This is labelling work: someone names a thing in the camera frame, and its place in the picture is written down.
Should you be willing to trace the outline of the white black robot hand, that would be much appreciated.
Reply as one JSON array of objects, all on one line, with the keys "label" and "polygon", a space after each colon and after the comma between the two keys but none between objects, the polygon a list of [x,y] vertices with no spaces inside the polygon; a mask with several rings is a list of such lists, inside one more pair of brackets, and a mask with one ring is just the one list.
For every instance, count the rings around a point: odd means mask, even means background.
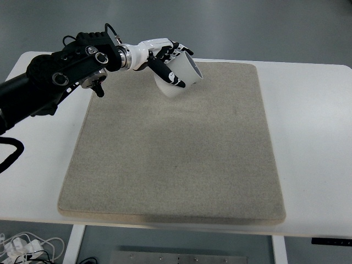
[{"label": "white black robot hand", "polygon": [[[149,57],[149,52],[157,54],[162,48],[169,49],[159,59]],[[166,65],[177,58],[182,52],[193,55],[193,51],[179,42],[171,42],[168,38],[155,38],[141,41],[137,45],[126,45],[128,53],[128,70],[138,70],[148,59],[148,67],[164,82],[179,88],[186,88],[185,82],[180,80],[175,73]]]}]

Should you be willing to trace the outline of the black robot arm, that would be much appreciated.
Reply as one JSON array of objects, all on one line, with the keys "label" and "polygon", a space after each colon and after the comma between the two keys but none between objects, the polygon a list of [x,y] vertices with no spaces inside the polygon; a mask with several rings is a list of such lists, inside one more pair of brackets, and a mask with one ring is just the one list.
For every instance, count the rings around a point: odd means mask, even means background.
[{"label": "black robot arm", "polygon": [[106,72],[140,71],[149,67],[174,87],[186,87],[184,79],[168,64],[182,53],[194,53],[167,38],[142,41],[137,45],[114,38],[105,24],[103,32],[80,32],[61,51],[31,60],[26,72],[1,84],[1,133],[29,116],[54,115],[58,105],[77,86],[92,89],[103,97]]}]

